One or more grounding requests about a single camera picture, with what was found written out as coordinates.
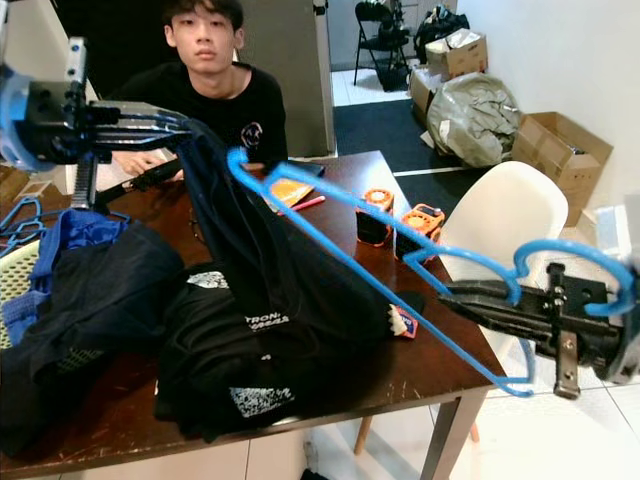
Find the man's hand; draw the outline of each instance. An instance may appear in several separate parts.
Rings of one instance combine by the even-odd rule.
[[[184,180],[184,170],[180,170],[173,176],[173,178],[167,180],[167,182],[180,182],[182,180]]]
[[[138,176],[166,162],[150,152],[113,152],[113,160],[129,175]]]

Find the black clothing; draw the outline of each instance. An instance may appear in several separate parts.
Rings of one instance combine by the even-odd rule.
[[[287,159],[282,92],[271,75],[246,64],[251,81],[237,97],[217,100],[194,90],[182,63],[165,63],[134,76],[111,96],[112,100],[145,102],[205,123],[227,147],[249,151],[252,162],[266,165]]]
[[[295,415],[391,330],[388,300],[235,180],[204,125],[190,127],[178,153],[229,289],[187,283],[168,310],[156,413],[211,441]]]
[[[93,385],[103,353],[157,350],[162,312],[183,268],[180,256],[141,224],[131,225],[113,245],[61,252],[39,320],[19,345],[2,351],[3,452],[18,453],[73,409]]]

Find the t-shirt logo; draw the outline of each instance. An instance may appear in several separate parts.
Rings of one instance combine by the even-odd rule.
[[[247,148],[257,147],[260,143],[260,136],[262,135],[262,127],[258,122],[251,122],[249,125],[242,129],[240,138],[242,143]]]

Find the orange device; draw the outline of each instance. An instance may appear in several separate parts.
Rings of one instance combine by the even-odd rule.
[[[385,213],[393,215],[393,193],[389,190],[374,188],[364,194],[364,201],[369,205],[378,207]],[[356,209],[356,223],[358,226],[358,241],[381,247],[391,236],[392,228],[379,222],[366,212]]]
[[[420,203],[402,217],[402,223],[420,235],[429,238],[432,242],[439,243],[444,218],[444,212],[439,208]],[[402,260],[402,257],[407,253],[415,252],[418,249],[420,249],[420,245],[416,242],[401,233],[396,234],[395,257],[397,260]]]

